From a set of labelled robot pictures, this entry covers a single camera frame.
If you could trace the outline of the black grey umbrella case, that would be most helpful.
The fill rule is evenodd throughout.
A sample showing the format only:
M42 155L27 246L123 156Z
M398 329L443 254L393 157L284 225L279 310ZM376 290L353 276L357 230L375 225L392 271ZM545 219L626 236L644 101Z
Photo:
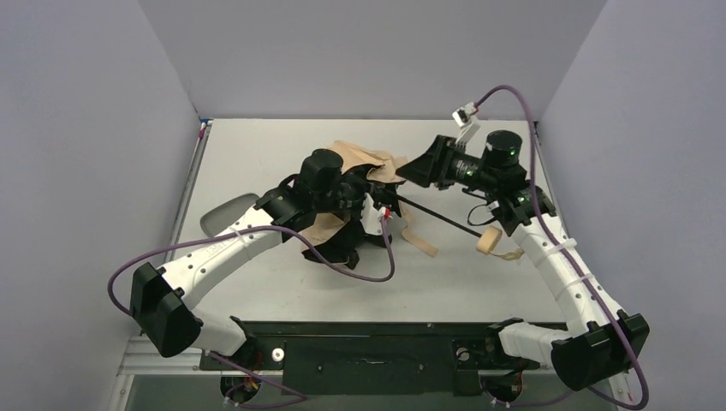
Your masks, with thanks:
M254 193L234 197L204 214L199 221L200 228L207 237L219 235L237 221L258 199L259 196Z

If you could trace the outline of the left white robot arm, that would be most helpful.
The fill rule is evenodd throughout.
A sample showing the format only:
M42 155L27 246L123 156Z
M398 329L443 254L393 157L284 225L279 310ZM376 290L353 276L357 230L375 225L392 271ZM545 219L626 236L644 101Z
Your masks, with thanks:
M364 235L390 246L386 223L394 207L382 199L382 186L368 181L362 170L342 168L338 153L317 149L299 172L256 199L221 233L187 242L186 255L159 267L137 258L128 313L161 356L188 348L236 354L247 341L241 321L206 318L197 306L247 262L292 237L300 239L319 215L359 223Z

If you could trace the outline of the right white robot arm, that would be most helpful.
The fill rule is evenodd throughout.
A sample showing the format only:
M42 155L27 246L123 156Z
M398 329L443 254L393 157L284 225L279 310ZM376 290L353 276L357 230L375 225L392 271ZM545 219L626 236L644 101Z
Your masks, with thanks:
M493 217L533 263L567 326L560 331L507 320L495 328L496 345L509 357L553 368L579 391L633 369L650 327L642 315L627 314L588 271L550 199L521 166L521 146L518 134L497 130L487 135L476 158L454 138L439 135L396 174L423 188L458 183L492 200Z

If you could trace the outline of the beige folding umbrella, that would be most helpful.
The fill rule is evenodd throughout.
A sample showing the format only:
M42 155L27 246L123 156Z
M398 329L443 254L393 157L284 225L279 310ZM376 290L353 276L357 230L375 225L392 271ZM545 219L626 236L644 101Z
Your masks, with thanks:
M341 140L335 141L330 149L342 157L342 171L345 176L356 177L368 183L373 191L373 200L382 200L404 221L402 238L424 254L432 258L437 257L439 249L413 232L414 217L408 208L412 206L444 222L448 219L397 193L404 180L396 176L395 171L398 166L406 164L408 159L397 158L386 151L367 150ZM350 217L338 217L331 213L321 214L316 217L315 223L310 228L302 231L302 235L314 245L314 249L303 247L301 254L312 262L319 263L322 258L326 258L333 265L344 265L353 270L360 261L358 254L360 246L367 244L390 250L390 247L385 245L386 240L383 236L367 234L364 225L363 221L353 220Z

